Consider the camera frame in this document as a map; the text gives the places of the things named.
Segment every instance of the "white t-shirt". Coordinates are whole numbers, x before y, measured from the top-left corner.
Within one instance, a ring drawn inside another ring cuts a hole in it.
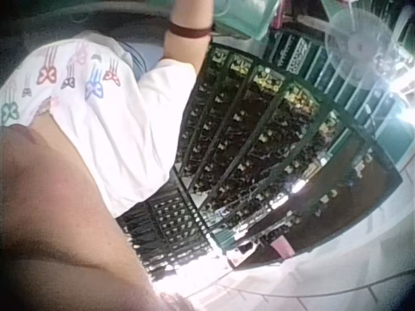
[[[137,83],[131,56],[93,36],[32,52],[0,89],[1,124],[29,126],[49,110],[117,217],[168,180],[196,73],[162,60]]]

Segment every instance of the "electric fan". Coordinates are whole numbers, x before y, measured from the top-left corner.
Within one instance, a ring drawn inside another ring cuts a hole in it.
[[[326,49],[339,75],[361,89],[371,89],[379,79],[389,81],[399,58],[391,30],[376,15],[358,8],[331,18]]]

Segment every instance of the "person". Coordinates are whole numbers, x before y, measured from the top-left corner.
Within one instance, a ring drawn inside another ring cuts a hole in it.
[[[176,0],[138,82],[88,33],[33,51],[1,88],[1,281],[18,310],[191,310],[154,291],[114,217],[167,181],[213,9]]]

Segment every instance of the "sleeve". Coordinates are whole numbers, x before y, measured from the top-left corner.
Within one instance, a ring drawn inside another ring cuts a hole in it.
[[[170,171],[174,164],[183,111],[195,82],[191,64],[168,59],[161,60],[138,82],[154,156],[164,170]]]

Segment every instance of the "brown wristband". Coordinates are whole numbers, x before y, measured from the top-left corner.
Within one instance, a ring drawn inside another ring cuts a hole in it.
[[[212,26],[205,29],[192,29],[187,27],[182,27],[174,24],[172,21],[169,23],[169,30],[172,34],[175,34],[179,37],[189,38],[189,39],[198,39],[204,36],[209,36],[212,32]]]

